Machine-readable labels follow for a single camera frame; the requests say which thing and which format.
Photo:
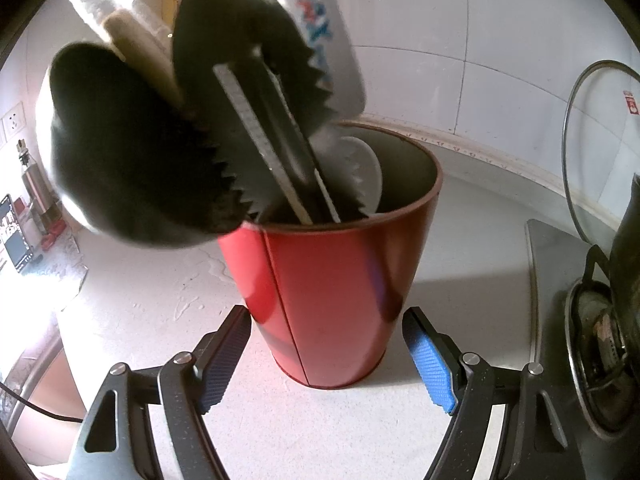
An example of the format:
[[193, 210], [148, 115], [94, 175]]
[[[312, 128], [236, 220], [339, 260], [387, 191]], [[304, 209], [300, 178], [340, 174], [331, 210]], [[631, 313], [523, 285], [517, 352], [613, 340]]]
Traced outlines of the red cylindrical tin canister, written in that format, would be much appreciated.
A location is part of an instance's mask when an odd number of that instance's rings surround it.
[[316, 389], [352, 385], [381, 362], [444, 182], [435, 155], [399, 131], [347, 130], [382, 166], [373, 217], [322, 226], [246, 222], [218, 242], [278, 367]]

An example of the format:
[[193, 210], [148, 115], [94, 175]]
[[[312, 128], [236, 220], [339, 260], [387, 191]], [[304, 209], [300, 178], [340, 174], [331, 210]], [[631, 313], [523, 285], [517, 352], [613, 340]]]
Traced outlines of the black plastic spoon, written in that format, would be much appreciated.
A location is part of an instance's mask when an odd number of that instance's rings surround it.
[[52, 58], [36, 138], [65, 209], [93, 232], [183, 248], [245, 219], [247, 203], [224, 172], [213, 131], [109, 48], [75, 42]]

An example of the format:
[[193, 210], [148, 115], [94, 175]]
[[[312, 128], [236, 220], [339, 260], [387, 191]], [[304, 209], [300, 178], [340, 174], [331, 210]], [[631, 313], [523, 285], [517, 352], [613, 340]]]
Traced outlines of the white rice paddle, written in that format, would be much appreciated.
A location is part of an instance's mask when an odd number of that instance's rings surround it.
[[310, 144], [332, 190], [353, 200], [366, 217], [376, 214], [382, 196], [383, 171], [374, 149], [366, 141], [338, 129], [315, 134]]

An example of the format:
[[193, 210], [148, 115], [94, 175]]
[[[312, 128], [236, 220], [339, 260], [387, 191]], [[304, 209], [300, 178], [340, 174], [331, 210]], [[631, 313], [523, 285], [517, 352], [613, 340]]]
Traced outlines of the disposable chopsticks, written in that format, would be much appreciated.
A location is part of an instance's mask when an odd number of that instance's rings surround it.
[[183, 98], [169, 27], [142, 0], [68, 0], [79, 17], [175, 106]]

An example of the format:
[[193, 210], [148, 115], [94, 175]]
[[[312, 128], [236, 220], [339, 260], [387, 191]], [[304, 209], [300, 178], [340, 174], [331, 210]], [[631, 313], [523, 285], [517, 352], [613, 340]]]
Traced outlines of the white plastic spoon blue print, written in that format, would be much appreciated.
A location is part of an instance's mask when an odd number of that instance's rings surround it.
[[329, 107], [341, 120], [359, 116], [366, 107], [366, 92], [337, 0], [278, 1], [314, 51], [310, 65], [322, 73], [319, 86], [331, 93]]

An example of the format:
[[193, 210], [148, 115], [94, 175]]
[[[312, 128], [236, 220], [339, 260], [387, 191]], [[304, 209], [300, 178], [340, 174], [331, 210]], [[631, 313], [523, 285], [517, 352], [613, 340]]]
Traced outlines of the stainless steel gas stove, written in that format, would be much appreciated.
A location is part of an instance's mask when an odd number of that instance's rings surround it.
[[639, 475], [639, 384], [612, 306], [608, 257], [597, 245], [540, 220], [526, 223], [532, 270], [533, 360], [574, 438], [588, 479]]

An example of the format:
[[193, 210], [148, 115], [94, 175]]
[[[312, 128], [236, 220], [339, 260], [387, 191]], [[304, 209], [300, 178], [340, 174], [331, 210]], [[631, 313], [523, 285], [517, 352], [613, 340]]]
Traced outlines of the black clay pot with lid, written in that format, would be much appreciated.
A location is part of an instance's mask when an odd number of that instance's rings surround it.
[[629, 204], [610, 253], [614, 311], [629, 349], [639, 352], [639, 175], [631, 180]]

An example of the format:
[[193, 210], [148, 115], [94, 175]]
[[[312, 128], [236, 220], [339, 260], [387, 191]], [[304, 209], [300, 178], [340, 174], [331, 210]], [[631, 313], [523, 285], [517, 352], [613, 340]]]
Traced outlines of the red object by sink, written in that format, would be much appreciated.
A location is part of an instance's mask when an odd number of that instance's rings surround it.
[[44, 252], [47, 252], [54, 244], [56, 239], [65, 231], [66, 222], [63, 219], [53, 222], [48, 229], [48, 232], [43, 235], [40, 240], [40, 247]]

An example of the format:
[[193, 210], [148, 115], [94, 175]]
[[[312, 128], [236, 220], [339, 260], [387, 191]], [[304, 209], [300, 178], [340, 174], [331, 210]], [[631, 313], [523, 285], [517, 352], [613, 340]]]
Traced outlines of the oil bottle with pump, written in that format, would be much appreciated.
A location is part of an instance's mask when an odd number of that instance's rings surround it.
[[49, 232], [52, 220], [50, 209], [54, 205], [52, 195], [46, 185], [46, 181], [38, 164], [29, 154], [26, 142], [23, 139], [17, 141], [18, 158], [22, 164], [22, 180], [27, 193], [32, 200], [32, 206], [40, 219], [44, 232]]

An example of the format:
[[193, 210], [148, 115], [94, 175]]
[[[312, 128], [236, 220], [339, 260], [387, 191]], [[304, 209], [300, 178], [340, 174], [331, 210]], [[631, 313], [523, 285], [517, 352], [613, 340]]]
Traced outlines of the glass pot lid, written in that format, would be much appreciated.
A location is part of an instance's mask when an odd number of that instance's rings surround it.
[[582, 240], [612, 245], [639, 174], [639, 73], [613, 60], [590, 64], [568, 95], [561, 174], [570, 218]]

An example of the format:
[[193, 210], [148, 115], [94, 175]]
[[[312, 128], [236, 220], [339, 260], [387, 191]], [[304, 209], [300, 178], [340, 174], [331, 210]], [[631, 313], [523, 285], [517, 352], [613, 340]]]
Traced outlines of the smartphone on gripper mount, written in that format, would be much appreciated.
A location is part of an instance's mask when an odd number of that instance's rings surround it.
[[34, 258], [9, 195], [1, 200], [1, 246], [17, 272], [22, 272]]

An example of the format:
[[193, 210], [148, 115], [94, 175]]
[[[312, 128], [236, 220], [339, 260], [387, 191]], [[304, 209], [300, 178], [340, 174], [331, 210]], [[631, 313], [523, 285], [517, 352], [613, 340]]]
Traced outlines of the white wall socket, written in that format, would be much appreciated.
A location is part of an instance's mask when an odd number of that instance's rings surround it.
[[12, 142], [18, 137], [20, 132], [26, 127], [23, 102], [13, 105], [1, 117], [1, 128], [6, 142]]

